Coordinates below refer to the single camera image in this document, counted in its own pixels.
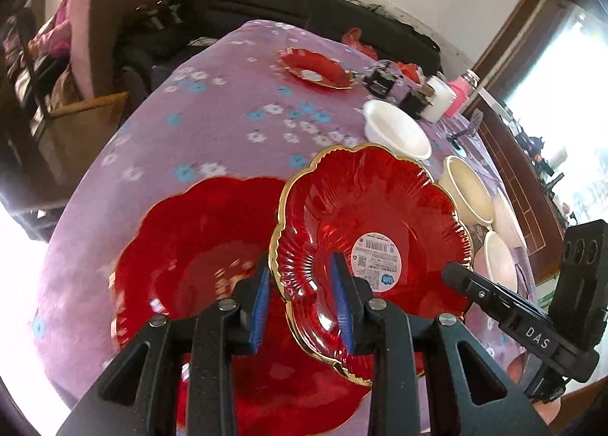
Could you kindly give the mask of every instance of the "round label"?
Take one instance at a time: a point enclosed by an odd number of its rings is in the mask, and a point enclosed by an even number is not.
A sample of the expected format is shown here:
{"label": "round label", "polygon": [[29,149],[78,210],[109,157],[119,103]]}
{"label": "round label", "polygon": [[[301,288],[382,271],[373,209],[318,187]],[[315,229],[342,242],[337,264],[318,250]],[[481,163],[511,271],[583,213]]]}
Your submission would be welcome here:
{"label": "round label", "polygon": [[374,292],[391,290],[401,276],[401,255],[383,234],[369,232],[357,239],[350,253],[356,277],[366,279]]}
{"label": "round label", "polygon": [[311,70],[301,70],[300,71],[300,75],[305,79],[305,80],[309,80],[309,81],[322,81],[323,80],[323,76],[321,76],[319,73],[317,73],[316,71],[311,71]]}

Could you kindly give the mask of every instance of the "pink bottle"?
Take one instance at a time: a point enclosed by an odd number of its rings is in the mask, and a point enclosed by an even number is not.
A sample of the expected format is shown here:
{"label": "pink bottle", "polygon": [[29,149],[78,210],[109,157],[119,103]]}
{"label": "pink bottle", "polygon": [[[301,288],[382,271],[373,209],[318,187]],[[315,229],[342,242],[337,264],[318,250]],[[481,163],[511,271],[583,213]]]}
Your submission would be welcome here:
{"label": "pink bottle", "polygon": [[443,115],[446,117],[455,116],[464,102],[469,99],[469,95],[477,88],[477,85],[479,85],[479,77],[471,70],[467,70],[466,73],[461,74],[454,81],[450,81],[448,86],[456,94],[456,99]]}

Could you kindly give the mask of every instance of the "screw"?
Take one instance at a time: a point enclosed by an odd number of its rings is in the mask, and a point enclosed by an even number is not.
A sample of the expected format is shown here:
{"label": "screw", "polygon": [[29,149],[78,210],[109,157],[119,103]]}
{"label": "screw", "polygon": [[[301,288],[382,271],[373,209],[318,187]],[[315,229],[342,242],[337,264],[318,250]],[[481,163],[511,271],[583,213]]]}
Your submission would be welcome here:
{"label": "screw", "polygon": [[236,302],[233,299],[220,300],[220,311],[232,311],[236,307]]}
{"label": "screw", "polygon": [[386,307],[386,301],[384,299],[380,299],[380,297],[370,299],[367,304],[369,304],[370,308],[374,311],[382,311]]}
{"label": "screw", "polygon": [[162,327],[164,324],[166,324],[166,316],[163,314],[157,314],[150,320],[151,327]]}
{"label": "screw", "polygon": [[442,313],[439,315],[439,323],[445,327],[453,327],[456,324],[456,316],[450,313]]}

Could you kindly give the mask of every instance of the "red plate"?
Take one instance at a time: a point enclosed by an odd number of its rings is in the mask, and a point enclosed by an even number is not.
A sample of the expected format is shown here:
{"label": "red plate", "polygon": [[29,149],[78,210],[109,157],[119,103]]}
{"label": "red plate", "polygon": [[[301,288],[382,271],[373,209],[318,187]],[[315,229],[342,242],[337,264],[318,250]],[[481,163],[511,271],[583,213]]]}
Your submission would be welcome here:
{"label": "red plate", "polygon": [[[230,295],[268,249],[284,185],[273,178],[213,178],[156,204],[112,275],[118,344],[156,313],[186,318]],[[238,429],[245,436],[329,431],[368,391],[302,351],[275,292],[260,351],[233,358],[233,379]],[[183,426],[186,382],[180,390]]]}
{"label": "red plate", "polygon": [[279,51],[279,64],[294,76],[319,86],[352,88],[353,73],[322,54],[306,49]]}
{"label": "red plate", "polygon": [[[369,384],[373,359],[339,336],[327,264],[343,252],[379,297],[425,318],[463,316],[465,297],[443,285],[446,263],[470,265],[472,244],[451,197],[423,167],[378,145],[331,147],[285,186],[270,262],[292,330],[312,356]],[[421,359],[416,359],[422,372]]]}

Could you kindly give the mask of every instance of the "purple floral tablecloth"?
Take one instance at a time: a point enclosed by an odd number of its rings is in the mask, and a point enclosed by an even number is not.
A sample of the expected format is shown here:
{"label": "purple floral tablecloth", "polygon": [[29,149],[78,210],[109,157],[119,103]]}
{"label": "purple floral tablecloth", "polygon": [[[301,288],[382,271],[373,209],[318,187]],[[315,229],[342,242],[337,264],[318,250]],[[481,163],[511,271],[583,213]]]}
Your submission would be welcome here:
{"label": "purple floral tablecloth", "polygon": [[[51,382],[78,400],[115,354],[110,336],[108,278],[146,211],[194,182],[221,175],[288,179],[321,149],[365,142],[368,92],[311,88],[277,65],[278,50],[302,47],[364,72],[373,60],[345,45],[283,23],[251,21],[184,63],[119,130],[84,176],[57,225],[41,274],[35,344]],[[407,89],[391,92],[398,101]],[[452,154],[447,133],[457,116],[421,123],[431,140],[434,178]],[[465,139],[467,163],[491,193],[502,182],[480,138]],[[485,229],[470,228],[475,248]],[[519,292],[533,300],[534,280],[524,249]],[[521,351],[496,323],[473,306],[466,324],[504,368]],[[421,381],[421,417],[428,427]],[[369,404],[334,432],[367,434]]]}

